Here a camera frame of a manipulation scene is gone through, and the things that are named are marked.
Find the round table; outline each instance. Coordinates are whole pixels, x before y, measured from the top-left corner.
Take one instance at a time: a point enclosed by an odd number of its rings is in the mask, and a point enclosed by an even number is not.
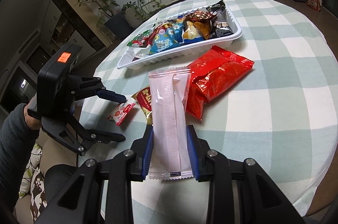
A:
[[[219,0],[187,0],[161,10],[126,38],[99,65],[94,76],[108,90],[131,95],[149,84],[148,71],[189,64],[199,55],[161,61],[137,70],[117,69],[130,37],[156,19],[165,19]],[[254,158],[306,214],[337,146],[338,65],[322,33],[301,13],[273,0],[224,0],[243,28],[227,49],[255,61],[254,68],[230,91],[206,105],[203,121],[186,115],[199,138],[227,158]],[[105,160],[141,138],[146,118],[137,105],[120,127],[107,117],[116,103],[85,100],[85,128],[119,132],[122,143],[96,144],[87,158]],[[135,223],[204,223],[209,186],[194,179],[132,183]]]

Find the red bag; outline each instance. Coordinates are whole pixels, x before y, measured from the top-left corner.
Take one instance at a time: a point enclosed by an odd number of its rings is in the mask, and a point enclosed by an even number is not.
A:
[[[313,8],[316,11],[320,11],[320,3],[319,0],[308,0],[306,3],[309,7]]]
[[[192,75],[186,111],[201,120],[203,105],[229,89],[253,64],[243,56],[213,46],[188,66]]]

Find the wooden board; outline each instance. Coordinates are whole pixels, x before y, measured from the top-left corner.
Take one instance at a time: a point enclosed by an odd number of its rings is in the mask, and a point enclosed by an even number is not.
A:
[[[92,9],[86,4],[82,3],[81,7],[77,4],[77,0],[66,0],[69,5],[75,10],[75,12],[80,16],[80,18],[87,24],[87,26],[94,32],[94,34],[101,40],[101,42],[109,47],[111,42],[101,31],[98,31],[96,28],[96,23],[99,18],[95,15]]]

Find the red snack bag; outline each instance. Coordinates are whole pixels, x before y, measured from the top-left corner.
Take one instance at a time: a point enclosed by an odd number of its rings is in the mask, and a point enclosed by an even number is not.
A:
[[[126,118],[128,112],[135,106],[135,103],[121,103],[110,114],[108,120],[114,120],[117,126],[120,126]]]
[[[201,120],[203,105],[229,89],[253,64],[243,56],[213,46],[188,66],[192,75],[186,111]]]
[[[319,0],[308,0],[306,3],[309,7],[313,8],[316,11],[320,11],[320,3]]]

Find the black snack bag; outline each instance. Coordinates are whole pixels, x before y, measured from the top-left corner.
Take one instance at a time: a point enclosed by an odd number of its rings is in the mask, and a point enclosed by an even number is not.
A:
[[[212,6],[207,7],[208,12],[216,17],[212,20],[212,29],[210,32],[209,39],[218,38],[229,36],[234,34],[229,24],[226,22],[226,10],[225,10],[225,3],[223,0],[219,1]]]

